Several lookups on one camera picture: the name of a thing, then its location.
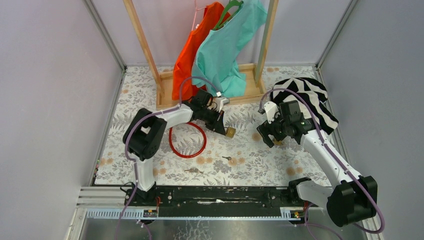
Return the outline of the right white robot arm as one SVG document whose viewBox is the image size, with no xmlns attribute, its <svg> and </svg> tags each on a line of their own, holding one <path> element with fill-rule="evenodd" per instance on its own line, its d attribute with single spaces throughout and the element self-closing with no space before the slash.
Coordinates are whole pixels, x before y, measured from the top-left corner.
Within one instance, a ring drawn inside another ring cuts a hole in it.
<svg viewBox="0 0 424 240">
<path fill-rule="evenodd" d="M 305 118 L 298 101 L 275 104 L 268 101 L 259 113 L 266 120 L 257 127 L 263 142 L 272 148 L 277 141 L 294 139 L 324 171 L 331 187 L 309 178 L 289 182 L 287 201 L 299 206 L 304 201 L 325 209 L 338 227 L 373 218 L 377 214 L 378 184 L 372 176 L 362 176 L 332 146 L 314 118 Z"/>
</svg>

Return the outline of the red cable lock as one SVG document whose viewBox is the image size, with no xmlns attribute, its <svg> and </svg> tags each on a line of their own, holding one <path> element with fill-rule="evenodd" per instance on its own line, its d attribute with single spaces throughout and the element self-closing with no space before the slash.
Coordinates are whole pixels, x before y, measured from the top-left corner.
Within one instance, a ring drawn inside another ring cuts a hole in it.
<svg viewBox="0 0 424 240">
<path fill-rule="evenodd" d="M 190 159 L 200 155 L 207 145 L 205 131 L 195 123 L 187 123 L 189 127 L 183 127 L 181 135 L 176 136 L 173 128 L 169 129 L 168 142 L 170 149 L 180 158 Z"/>
</svg>

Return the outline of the large brass padlock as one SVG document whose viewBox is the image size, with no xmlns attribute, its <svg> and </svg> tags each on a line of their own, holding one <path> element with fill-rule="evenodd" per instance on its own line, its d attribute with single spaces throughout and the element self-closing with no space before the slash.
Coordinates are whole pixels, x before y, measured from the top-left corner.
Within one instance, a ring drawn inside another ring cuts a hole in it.
<svg viewBox="0 0 424 240">
<path fill-rule="evenodd" d="M 226 137 L 229 137 L 229 138 L 233 138 L 233 137 L 234 137 L 234 135 L 235 135 L 235 133 L 236 133 L 236 129 L 235 129 L 235 128 L 233 128 L 233 127 L 228 127 L 228 128 L 226 129 L 225 136 L 226 136 Z"/>
</svg>

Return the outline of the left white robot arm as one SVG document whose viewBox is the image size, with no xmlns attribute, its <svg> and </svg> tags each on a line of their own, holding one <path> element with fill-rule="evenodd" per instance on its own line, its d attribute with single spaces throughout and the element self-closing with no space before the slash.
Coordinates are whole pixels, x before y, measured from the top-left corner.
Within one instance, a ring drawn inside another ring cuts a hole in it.
<svg viewBox="0 0 424 240">
<path fill-rule="evenodd" d="M 195 96 L 174 107 L 155 112 L 141 108 L 137 112 L 122 141 L 125 157 L 135 164 L 134 184 L 138 189 L 135 197 L 142 205 L 148 206 L 155 200 L 155 192 L 151 189 L 156 183 L 152 157 L 159 150 L 165 131 L 200 120 L 208 130 L 226 135 L 223 107 L 229 102 L 227 97 L 214 97 L 201 89 Z"/>
</svg>

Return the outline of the small brass padlock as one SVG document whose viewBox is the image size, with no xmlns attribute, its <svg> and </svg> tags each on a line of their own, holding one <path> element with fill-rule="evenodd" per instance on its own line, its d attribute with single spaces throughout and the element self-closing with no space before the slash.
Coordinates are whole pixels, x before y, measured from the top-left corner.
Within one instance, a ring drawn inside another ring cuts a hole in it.
<svg viewBox="0 0 424 240">
<path fill-rule="evenodd" d="M 284 145 L 284 142 L 282 140 L 276 140 L 276 139 L 274 139 L 273 140 L 273 143 L 275 145 L 277 145 L 277 146 L 283 146 Z"/>
</svg>

